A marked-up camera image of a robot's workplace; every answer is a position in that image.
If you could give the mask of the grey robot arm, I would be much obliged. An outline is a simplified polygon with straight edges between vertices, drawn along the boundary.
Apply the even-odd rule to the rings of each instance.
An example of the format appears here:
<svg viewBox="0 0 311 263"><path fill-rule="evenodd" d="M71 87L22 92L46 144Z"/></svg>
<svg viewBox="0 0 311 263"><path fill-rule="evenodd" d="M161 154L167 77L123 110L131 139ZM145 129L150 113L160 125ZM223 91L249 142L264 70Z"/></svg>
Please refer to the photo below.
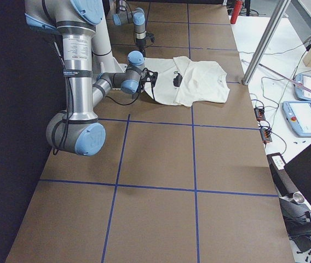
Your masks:
<svg viewBox="0 0 311 263"><path fill-rule="evenodd" d="M131 7L127 1L116 1L116 11L112 15L112 20L116 26L133 24L134 44L145 58L146 48L148 47L147 41L150 40L152 45L155 42L155 36L146 29L146 17L144 10L139 7L131 10Z"/></svg>
<svg viewBox="0 0 311 263"><path fill-rule="evenodd" d="M26 1L30 28L62 37L57 55L63 66L66 108L46 129L54 152L81 156L98 153L106 138L94 107L111 90L140 94L146 83L155 86L158 74L145 67L142 49L128 54L119 64L111 50L101 1Z"/></svg>

